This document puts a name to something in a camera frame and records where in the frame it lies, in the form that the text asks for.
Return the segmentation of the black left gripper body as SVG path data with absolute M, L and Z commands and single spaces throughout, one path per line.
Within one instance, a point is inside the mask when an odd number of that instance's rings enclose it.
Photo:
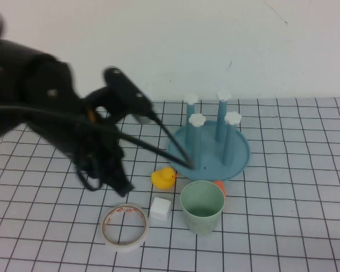
M 77 139 L 73 155 L 75 173 L 86 189 L 95 192 L 108 185 L 121 197 L 134 189 L 124 171 L 124 152 L 118 138 L 81 124 L 74 125 L 73 131 Z

